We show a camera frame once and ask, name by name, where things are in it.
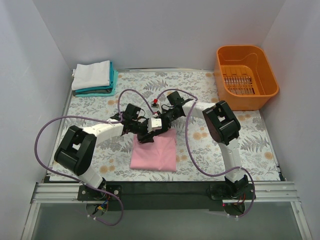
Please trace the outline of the pink t shirt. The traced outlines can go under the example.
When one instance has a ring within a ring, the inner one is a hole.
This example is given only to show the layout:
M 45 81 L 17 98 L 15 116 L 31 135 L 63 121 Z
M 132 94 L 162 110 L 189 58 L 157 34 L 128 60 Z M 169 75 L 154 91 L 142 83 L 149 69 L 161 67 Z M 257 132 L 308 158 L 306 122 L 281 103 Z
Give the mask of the pink t shirt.
M 169 129 L 153 138 L 154 142 L 140 143 L 133 137 L 130 168 L 160 172 L 175 172 L 177 140 L 176 130 Z

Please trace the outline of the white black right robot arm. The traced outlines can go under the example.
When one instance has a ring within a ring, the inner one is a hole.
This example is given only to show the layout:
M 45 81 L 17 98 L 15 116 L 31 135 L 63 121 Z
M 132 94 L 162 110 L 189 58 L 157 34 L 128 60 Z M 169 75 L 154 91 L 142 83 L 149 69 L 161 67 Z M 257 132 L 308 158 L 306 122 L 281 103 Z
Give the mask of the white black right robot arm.
M 228 103 L 224 100 L 217 103 L 199 102 L 195 96 L 192 99 L 185 100 L 177 90 L 169 94 L 167 99 L 172 106 L 168 112 L 171 114 L 176 111 L 171 118 L 172 120 L 182 116 L 186 117 L 185 143 L 196 169 L 203 175 L 212 178 L 224 175 L 225 184 L 224 193 L 221 194 L 222 197 L 244 198 L 246 191 L 249 189 L 249 177 L 248 171 L 242 167 L 238 148 L 241 125 Z M 218 143 L 220 148 L 225 167 L 224 172 L 218 174 L 206 173 L 197 165 L 192 156 L 188 140 L 190 117 L 205 120 L 210 136 Z

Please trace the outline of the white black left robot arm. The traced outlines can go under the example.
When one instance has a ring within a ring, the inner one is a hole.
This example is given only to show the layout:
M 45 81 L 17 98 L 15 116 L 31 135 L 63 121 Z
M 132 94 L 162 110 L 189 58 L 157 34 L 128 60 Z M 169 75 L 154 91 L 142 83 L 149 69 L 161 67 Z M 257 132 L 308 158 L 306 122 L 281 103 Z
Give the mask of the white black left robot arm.
M 106 123 L 80 128 L 73 125 L 68 128 L 54 160 L 71 171 L 81 182 L 89 184 L 89 194 L 95 200 L 106 196 L 106 181 L 92 166 L 96 145 L 127 133 L 142 136 L 161 128 L 160 119 L 140 116 L 141 109 L 129 104 L 124 112 L 112 116 Z

